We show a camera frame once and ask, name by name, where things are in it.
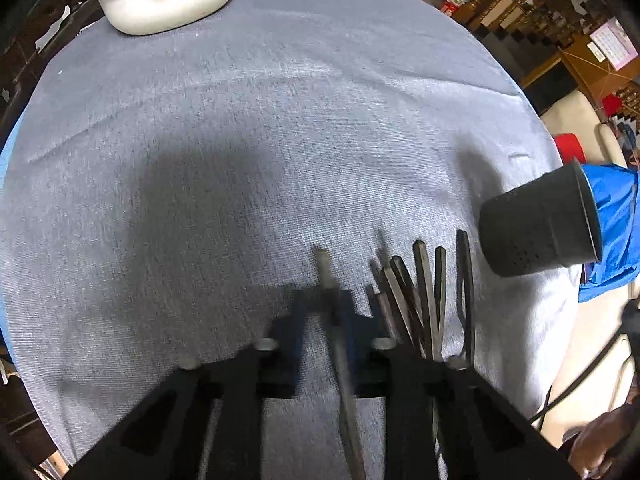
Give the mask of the dark metal chopstick two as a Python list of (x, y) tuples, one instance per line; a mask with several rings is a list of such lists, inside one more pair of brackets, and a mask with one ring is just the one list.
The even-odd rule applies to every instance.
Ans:
[(406, 336), (404, 324), (402, 324), (399, 312), (394, 304), (390, 285), (387, 281), (388, 274), (390, 274), (390, 261), (385, 266), (382, 266), (376, 260), (370, 260), (369, 268), (378, 288), (376, 298), (378, 298), (378, 304), (388, 331), (396, 341), (412, 347)]

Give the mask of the dark metal chopstick three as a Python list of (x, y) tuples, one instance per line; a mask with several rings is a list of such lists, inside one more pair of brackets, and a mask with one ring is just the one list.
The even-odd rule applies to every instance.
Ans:
[(422, 358), (430, 358), (431, 350), (427, 348), (427, 331), (423, 324), (421, 300), (405, 261), (399, 256), (390, 258), (390, 274), (387, 281), (408, 341)]

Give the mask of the dark metal chopstick four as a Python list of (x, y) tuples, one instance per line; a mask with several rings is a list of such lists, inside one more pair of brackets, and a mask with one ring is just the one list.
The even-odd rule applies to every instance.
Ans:
[(439, 361), (438, 321), (430, 258), (423, 240), (416, 240), (412, 244), (412, 250), (424, 326), (423, 348), (427, 359)]

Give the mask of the dark metal chopstick six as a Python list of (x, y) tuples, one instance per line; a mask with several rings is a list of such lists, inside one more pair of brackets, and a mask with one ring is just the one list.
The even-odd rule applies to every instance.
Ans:
[(470, 367), (475, 361), (475, 289), (469, 234), (457, 230), (457, 266), (463, 312), (463, 354)]

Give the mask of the dark metal chopstick five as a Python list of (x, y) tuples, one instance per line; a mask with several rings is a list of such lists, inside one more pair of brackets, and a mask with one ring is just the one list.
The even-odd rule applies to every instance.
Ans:
[(435, 307), (437, 327), (435, 333), (436, 356), (442, 360), (442, 338), (444, 338), (447, 286), (447, 254), (446, 249), (438, 246), (435, 249)]

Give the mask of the dark metal chopstick one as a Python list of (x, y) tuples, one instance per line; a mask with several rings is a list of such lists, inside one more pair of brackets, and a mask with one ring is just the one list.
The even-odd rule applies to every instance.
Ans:
[(324, 324), (326, 324), (326, 339), (340, 397), (338, 424), (340, 425), (345, 460), (350, 478), (365, 479), (367, 478), (366, 466), (364, 466), (358, 428), (356, 400), (350, 383), (345, 335), (341, 321), (341, 289), (333, 275), (330, 252), (326, 248), (314, 246), (312, 254), (322, 296), (321, 304)]

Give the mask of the grey metal utensil holder cup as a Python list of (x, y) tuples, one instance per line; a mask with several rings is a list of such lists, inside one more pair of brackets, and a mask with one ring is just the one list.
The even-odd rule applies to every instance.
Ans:
[(603, 255), (596, 200), (577, 160), (486, 200), (478, 235), (491, 270), (503, 278), (595, 263)]

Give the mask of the grey round tablecloth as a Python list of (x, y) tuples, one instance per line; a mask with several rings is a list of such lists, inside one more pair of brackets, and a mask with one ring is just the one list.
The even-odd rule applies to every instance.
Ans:
[(18, 370), (77, 465), (178, 367), (262, 336), (314, 248), (361, 312), (385, 259), (469, 235), (476, 369), (544, 402), (578, 271), (500, 278), (480, 206), (560, 166), (518, 85), (420, 0), (230, 0), (131, 37), (101, 20), (52, 58), (1, 189), (1, 293)]

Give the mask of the blue cloth on chair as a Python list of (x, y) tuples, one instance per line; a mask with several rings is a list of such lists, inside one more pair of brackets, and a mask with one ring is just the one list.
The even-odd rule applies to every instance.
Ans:
[(596, 201), (602, 257), (586, 265), (580, 302), (633, 282), (639, 275), (639, 174), (616, 165), (584, 165)]

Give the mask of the cream sofa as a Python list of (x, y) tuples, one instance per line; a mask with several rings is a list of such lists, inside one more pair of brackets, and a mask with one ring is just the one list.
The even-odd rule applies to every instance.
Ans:
[(540, 119), (552, 136), (574, 134), (585, 164), (627, 167), (614, 131), (602, 122), (581, 91), (575, 90), (556, 101)]

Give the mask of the dark carved wooden sideboard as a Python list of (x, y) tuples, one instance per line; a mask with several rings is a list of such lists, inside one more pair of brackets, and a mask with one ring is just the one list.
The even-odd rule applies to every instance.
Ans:
[(94, 0), (1, 0), (1, 140), (48, 63), (103, 11)]

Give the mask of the wall calendar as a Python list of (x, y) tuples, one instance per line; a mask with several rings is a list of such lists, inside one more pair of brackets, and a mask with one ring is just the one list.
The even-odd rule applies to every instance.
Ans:
[(617, 18), (607, 20), (589, 37), (614, 70), (621, 70), (638, 56), (636, 47)]

